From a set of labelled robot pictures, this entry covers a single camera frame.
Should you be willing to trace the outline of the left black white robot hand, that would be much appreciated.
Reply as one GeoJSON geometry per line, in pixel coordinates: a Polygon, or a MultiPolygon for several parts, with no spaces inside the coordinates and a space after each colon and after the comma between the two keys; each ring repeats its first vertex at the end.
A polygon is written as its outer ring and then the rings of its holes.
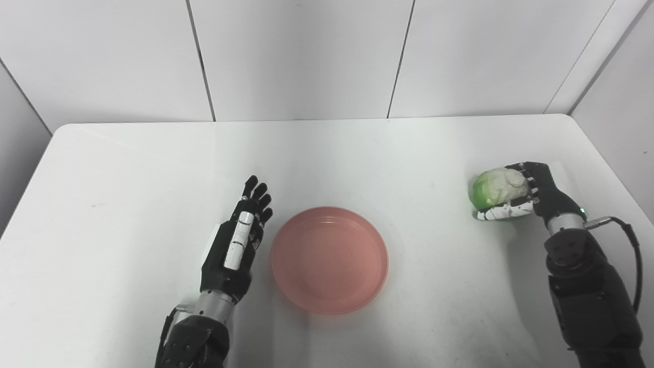
{"type": "Polygon", "coordinates": [[[255,254],[273,215],[271,201],[267,184],[255,175],[249,177],[231,216],[219,225],[202,265],[201,292],[219,292],[234,303],[247,294],[255,254]]]}

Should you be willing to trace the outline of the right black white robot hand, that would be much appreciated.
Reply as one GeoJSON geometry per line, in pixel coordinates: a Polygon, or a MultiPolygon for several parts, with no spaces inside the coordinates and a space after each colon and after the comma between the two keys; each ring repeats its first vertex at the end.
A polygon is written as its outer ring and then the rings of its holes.
{"type": "Polygon", "coordinates": [[[481,221],[505,221],[537,215],[550,233],[583,228],[584,210],[554,181],[548,165],[521,162],[481,173],[470,190],[474,216],[481,221]]]}

